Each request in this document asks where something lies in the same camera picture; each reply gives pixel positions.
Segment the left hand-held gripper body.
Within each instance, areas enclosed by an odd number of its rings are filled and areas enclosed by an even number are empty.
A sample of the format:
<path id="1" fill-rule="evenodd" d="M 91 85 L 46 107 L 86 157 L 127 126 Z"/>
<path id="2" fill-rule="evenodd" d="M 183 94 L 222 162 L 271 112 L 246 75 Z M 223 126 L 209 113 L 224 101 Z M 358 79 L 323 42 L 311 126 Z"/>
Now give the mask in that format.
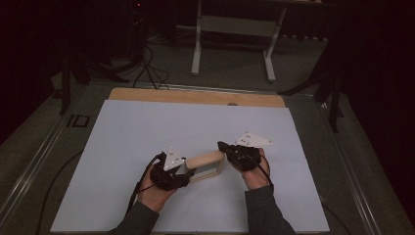
<path id="1" fill-rule="evenodd" d="M 150 177 L 152 182 L 164 191 L 186 187 L 190 182 L 190 172 L 186 168 L 186 159 L 177 154 L 172 147 L 157 155 Z"/>

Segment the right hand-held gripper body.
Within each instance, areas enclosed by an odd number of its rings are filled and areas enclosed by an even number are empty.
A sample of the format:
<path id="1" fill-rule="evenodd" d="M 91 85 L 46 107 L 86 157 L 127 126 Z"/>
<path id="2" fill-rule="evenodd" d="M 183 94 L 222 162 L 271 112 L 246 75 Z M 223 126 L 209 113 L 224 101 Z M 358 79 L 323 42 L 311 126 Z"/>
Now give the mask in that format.
<path id="1" fill-rule="evenodd" d="M 268 138 L 246 132 L 228 147 L 228 161 L 240 171 L 253 170 L 261 163 L 259 149 L 273 144 Z"/>

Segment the wooden photo frame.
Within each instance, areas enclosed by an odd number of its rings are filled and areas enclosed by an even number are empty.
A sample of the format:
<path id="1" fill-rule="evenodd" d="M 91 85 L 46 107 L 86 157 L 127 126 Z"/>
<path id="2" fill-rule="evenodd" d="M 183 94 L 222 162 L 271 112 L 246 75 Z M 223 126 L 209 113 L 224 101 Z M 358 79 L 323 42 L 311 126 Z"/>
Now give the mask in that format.
<path id="1" fill-rule="evenodd" d="M 222 170 L 224 159 L 224 153 L 213 151 L 187 160 L 186 167 L 188 170 L 195 171 L 190 181 L 196 182 L 218 175 Z"/>

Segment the person's left hand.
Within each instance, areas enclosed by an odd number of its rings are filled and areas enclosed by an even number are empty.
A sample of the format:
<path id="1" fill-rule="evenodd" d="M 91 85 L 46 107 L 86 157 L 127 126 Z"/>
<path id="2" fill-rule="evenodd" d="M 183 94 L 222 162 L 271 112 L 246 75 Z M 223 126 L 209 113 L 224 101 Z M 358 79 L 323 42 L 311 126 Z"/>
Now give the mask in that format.
<path id="1" fill-rule="evenodd" d="M 175 193 L 175 190 L 164 191 L 153 185 L 150 173 L 142 180 L 137 194 L 137 201 L 154 212 L 160 213 L 167 200 Z"/>

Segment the person's right hand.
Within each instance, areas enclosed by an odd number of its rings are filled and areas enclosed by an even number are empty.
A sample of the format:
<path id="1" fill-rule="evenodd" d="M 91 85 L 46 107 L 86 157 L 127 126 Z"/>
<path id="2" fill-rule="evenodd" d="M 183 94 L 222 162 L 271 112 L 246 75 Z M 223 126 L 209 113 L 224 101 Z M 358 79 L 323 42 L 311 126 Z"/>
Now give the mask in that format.
<path id="1" fill-rule="evenodd" d="M 251 171 L 240 171 L 242 178 L 249 190 L 259 189 L 269 185 L 268 176 L 270 175 L 270 168 L 268 160 L 265 157 L 262 148 L 259 148 L 261 154 L 261 162 L 259 166 Z"/>

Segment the floor socket plate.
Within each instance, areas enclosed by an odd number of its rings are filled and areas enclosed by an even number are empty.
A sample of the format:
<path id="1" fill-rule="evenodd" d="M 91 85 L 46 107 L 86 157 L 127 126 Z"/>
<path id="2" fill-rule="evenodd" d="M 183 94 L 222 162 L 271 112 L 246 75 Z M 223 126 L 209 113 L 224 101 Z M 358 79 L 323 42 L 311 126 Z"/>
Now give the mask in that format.
<path id="1" fill-rule="evenodd" d="M 90 116 L 71 115 L 67 122 L 67 127 L 87 127 L 90 122 Z"/>

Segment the black metal stand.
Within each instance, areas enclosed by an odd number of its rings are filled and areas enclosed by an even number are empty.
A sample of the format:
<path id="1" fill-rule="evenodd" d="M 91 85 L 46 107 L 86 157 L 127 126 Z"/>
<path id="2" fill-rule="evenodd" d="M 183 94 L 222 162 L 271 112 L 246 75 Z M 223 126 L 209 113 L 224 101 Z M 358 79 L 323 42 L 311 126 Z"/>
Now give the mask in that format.
<path id="1" fill-rule="evenodd" d="M 60 89 L 60 96 L 62 100 L 60 114 L 63 115 L 69 108 L 71 102 L 70 95 L 70 76 L 73 75 L 75 80 L 80 84 L 87 84 L 90 81 L 89 73 L 86 69 L 87 66 L 93 70 L 98 71 L 104 77 L 116 81 L 126 82 L 116 75 L 114 72 L 101 66 L 98 62 L 94 61 L 90 57 L 81 53 L 73 45 L 64 41 L 61 47 L 62 53 L 62 84 Z"/>
<path id="2" fill-rule="evenodd" d="M 331 98 L 329 124 L 335 133 L 338 132 L 337 118 L 340 110 L 339 103 L 342 85 L 340 59 L 336 54 L 341 41 L 341 33 L 338 29 L 335 29 L 329 36 L 327 45 L 312 69 L 308 80 L 293 88 L 279 92 L 280 95 L 291 96 L 307 87 L 319 84 L 317 90 L 313 94 L 313 99 L 317 103 L 325 103 L 328 98 Z"/>

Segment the aluminium floor rail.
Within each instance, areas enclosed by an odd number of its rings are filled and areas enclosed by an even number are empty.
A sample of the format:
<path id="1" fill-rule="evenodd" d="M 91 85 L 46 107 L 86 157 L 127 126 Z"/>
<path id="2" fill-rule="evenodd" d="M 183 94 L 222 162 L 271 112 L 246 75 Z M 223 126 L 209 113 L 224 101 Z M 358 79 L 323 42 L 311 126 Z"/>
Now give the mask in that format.
<path id="1" fill-rule="evenodd" d="M 383 235 L 378 222 L 376 221 L 374 214 L 368 204 L 366 195 L 363 192 L 363 189 L 356 177 L 356 174 L 351 166 L 346 150 L 342 145 L 341 138 L 332 130 L 332 127 L 328 121 L 329 117 L 329 106 L 326 103 L 317 103 L 318 111 L 320 116 L 323 119 L 323 122 L 326 126 L 326 129 L 329 131 L 331 138 L 334 141 L 337 152 L 340 155 L 341 166 L 344 172 L 347 186 L 350 190 L 351 197 L 355 203 L 355 206 L 358 210 L 360 219 L 364 225 L 367 235 Z"/>
<path id="2" fill-rule="evenodd" d="M 40 168 L 54 148 L 61 132 L 70 120 L 71 115 L 72 109 L 67 109 L 62 115 L 58 115 L 56 123 L 48 132 L 45 140 L 41 143 L 39 149 L 17 179 L 12 191 L 0 206 L 0 227 L 4 227 L 13 216 L 13 213 L 19 206 L 27 190 L 30 188 Z"/>

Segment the white metal table frame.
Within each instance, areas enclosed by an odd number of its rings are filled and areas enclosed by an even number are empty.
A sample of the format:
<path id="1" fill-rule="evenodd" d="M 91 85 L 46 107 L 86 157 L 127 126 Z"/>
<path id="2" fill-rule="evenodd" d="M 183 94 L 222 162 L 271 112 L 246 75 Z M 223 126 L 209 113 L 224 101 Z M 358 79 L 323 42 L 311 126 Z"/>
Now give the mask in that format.
<path id="1" fill-rule="evenodd" d="M 268 48 L 262 52 L 267 79 L 269 82 L 275 82 L 276 75 L 274 72 L 271 57 L 286 12 L 287 9 L 282 8 L 277 14 L 277 20 L 275 22 L 210 16 L 203 14 L 203 0 L 198 0 L 196 20 L 196 44 L 194 49 L 191 74 L 198 75 L 200 73 L 200 63 L 202 55 L 201 37 L 203 31 L 241 34 L 250 36 L 263 36 L 270 38 L 270 44 Z"/>

